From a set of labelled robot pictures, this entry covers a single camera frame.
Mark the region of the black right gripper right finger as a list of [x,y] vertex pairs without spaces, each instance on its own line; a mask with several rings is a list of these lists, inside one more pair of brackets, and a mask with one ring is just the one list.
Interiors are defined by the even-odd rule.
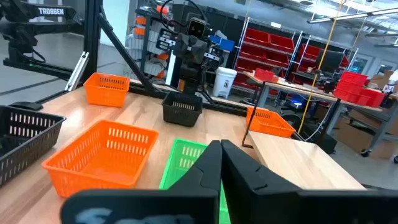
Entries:
[[231,224],[398,224],[398,190],[307,190],[222,140]]

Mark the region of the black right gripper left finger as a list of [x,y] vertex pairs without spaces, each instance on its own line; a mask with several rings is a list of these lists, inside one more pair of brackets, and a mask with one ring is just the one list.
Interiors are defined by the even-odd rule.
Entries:
[[168,189],[90,189],[62,205],[62,224],[217,224],[222,146],[206,149]]

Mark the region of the green plastic slotted basket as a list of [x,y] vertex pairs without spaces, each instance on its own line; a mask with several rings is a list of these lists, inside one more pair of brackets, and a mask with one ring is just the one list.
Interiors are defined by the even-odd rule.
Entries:
[[[200,157],[208,145],[186,139],[175,139],[160,181],[165,190],[178,181]],[[219,224],[231,224],[223,184],[220,192]]]

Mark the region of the black plastic slotted basket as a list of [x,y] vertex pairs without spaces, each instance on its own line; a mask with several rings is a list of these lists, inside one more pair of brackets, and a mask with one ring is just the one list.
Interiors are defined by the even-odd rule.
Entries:
[[0,188],[57,143],[66,117],[0,106]]
[[202,98],[170,91],[162,101],[163,119],[168,123],[194,127],[202,113]]

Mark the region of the blue plastic storage bin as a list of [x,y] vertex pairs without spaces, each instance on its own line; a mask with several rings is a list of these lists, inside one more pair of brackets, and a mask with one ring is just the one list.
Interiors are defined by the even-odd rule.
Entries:
[[210,40],[219,45],[219,48],[232,52],[234,49],[234,41],[233,40],[228,40],[228,39],[222,39],[221,37],[218,37],[216,35],[210,35],[209,36]]

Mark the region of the white trash bin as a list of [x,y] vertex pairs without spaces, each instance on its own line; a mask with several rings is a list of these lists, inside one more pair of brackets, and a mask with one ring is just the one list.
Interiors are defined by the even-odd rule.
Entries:
[[213,96],[222,96],[227,98],[231,91],[231,87],[236,75],[237,71],[233,69],[218,67],[216,70],[215,83],[213,86]]

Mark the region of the parts organiser rack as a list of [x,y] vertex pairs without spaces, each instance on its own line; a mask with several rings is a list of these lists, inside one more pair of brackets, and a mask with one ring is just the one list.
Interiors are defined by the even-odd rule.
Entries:
[[126,36],[126,49],[144,74],[169,85],[173,75],[169,63],[174,63],[175,57],[156,47],[164,20],[159,16],[160,12],[166,16],[169,9],[161,9],[159,5],[140,6],[136,9],[134,23]]

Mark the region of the red plastic storage bin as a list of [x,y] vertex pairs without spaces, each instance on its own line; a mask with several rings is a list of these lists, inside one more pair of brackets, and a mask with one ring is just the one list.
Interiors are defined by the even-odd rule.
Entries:
[[354,72],[347,72],[347,71],[343,72],[343,74],[341,75],[341,80],[355,83],[356,85],[364,85],[367,78],[368,77],[366,75]]
[[269,70],[263,70],[261,68],[256,68],[254,71],[254,77],[260,81],[271,82],[274,78],[274,73]]
[[271,48],[288,53],[292,53],[294,51],[295,45],[292,39],[274,34],[270,34],[269,37],[270,37],[269,46]]
[[241,53],[248,57],[253,57],[256,60],[263,60],[267,58],[267,52],[259,47],[244,44],[241,47]]
[[270,44],[270,35],[267,32],[247,28],[244,41],[267,47]]
[[363,88],[359,94],[359,102],[362,105],[377,108],[384,99],[385,94],[372,89]]
[[286,55],[275,52],[266,52],[266,63],[270,63],[279,67],[287,68],[289,66],[289,58]]
[[362,88],[361,85],[341,80],[338,82],[333,95],[341,100],[355,103]]
[[302,44],[299,50],[299,55],[304,55],[305,58],[316,60],[321,48],[312,45]]

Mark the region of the large cardboard box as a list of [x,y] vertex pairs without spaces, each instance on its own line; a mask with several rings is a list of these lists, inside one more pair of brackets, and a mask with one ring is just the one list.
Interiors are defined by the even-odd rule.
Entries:
[[392,159],[398,155],[398,118],[389,126],[385,135],[372,145],[382,121],[360,110],[351,110],[343,117],[337,140],[364,157]]

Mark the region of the wooden work table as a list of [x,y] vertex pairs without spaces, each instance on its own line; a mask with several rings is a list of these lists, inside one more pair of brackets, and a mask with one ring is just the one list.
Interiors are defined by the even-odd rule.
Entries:
[[256,85],[259,85],[261,88],[256,106],[264,107],[266,103],[266,99],[269,95],[269,89],[276,89],[280,91],[284,91],[287,93],[295,93],[300,95],[307,95],[310,98],[319,98],[322,101],[329,101],[332,104],[332,110],[330,111],[330,115],[325,123],[324,131],[327,134],[330,134],[333,130],[337,119],[340,113],[343,110],[343,107],[350,107],[350,108],[361,108],[365,112],[368,112],[370,115],[374,115],[376,119],[381,120],[382,123],[379,128],[376,128],[376,134],[373,137],[373,140],[366,152],[376,152],[376,145],[379,144],[379,141],[382,139],[389,140],[389,141],[398,141],[398,136],[394,136],[387,133],[389,127],[393,124],[394,120],[398,118],[398,96],[393,95],[392,97],[395,99],[393,107],[391,108],[390,113],[384,113],[381,108],[372,108],[369,106],[358,105],[348,101],[341,101],[339,98],[336,98],[331,93],[326,94],[318,90],[314,90],[311,88],[305,88],[302,85],[297,84],[289,84],[281,77],[278,78],[277,82],[264,82],[262,80],[257,79],[253,72],[244,72],[245,76],[252,79]]

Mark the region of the black computer monitor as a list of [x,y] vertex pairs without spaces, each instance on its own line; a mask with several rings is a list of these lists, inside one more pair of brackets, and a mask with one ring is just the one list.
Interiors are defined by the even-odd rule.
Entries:
[[339,70],[341,61],[345,54],[332,50],[324,51],[321,49],[315,63],[319,70],[323,72],[334,73]]

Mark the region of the long ceiling light strip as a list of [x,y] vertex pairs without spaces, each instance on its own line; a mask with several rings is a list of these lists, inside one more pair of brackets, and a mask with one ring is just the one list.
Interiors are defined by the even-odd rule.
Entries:
[[330,22],[330,21],[343,21],[348,19],[358,19],[362,17],[372,17],[372,16],[381,16],[385,14],[395,14],[398,13],[398,7],[391,8],[391,9],[382,9],[378,11],[371,11],[371,12],[362,12],[357,14],[349,14],[337,17],[324,17],[320,19],[308,20],[309,24],[316,24],[321,22]]

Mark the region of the black aluminium rig frame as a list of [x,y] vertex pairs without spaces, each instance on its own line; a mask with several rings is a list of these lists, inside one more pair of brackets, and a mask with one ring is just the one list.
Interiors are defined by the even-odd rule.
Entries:
[[[165,98],[166,92],[161,89],[155,87],[149,79],[144,75],[144,72],[136,65],[133,61],[132,57],[128,54],[127,50],[123,47],[122,43],[116,37],[116,34],[113,32],[113,28],[110,25],[109,21],[106,18],[106,14],[103,9],[102,0],[87,0],[87,10],[84,19],[84,48],[90,53],[90,59],[88,64],[92,70],[95,69],[95,65],[98,59],[98,45],[100,41],[100,32],[104,31],[108,36],[112,44],[115,46],[116,50],[125,60],[125,62],[132,69],[134,74],[138,77],[141,85],[139,89],[136,91],[140,95],[146,95],[154,98]],[[166,19],[163,15],[160,17],[164,18],[162,21],[163,28],[170,30],[167,27],[168,19]],[[201,18],[207,22],[205,16],[201,16]],[[207,23],[206,31],[203,34],[203,37],[206,35],[207,31],[209,31],[209,25]],[[4,61],[5,65],[20,68],[24,70],[32,70],[34,72],[42,72],[45,73],[46,69],[49,67],[45,62],[22,62],[16,63],[10,61],[8,58]],[[235,114],[238,116],[244,116],[248,110],[247,106],[239,106],[231,103],[223,103],[220,101],[215,101],[210,98],[210,96],[204,91],[199,92],[202,94],[204,98],[206,98],[207,102],[204,104],[204,107],[209,110],[220,111],[223,113]]]

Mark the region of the silver aluminium bracket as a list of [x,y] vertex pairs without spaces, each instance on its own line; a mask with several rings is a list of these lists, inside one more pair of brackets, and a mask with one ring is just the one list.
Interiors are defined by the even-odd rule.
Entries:
[[82,52],[82,55],[79,58],[67,85],[65,86],[65,91],[73,91],[78,86],[80,78],[82,77],[89,61],[89,55],[89,52]]

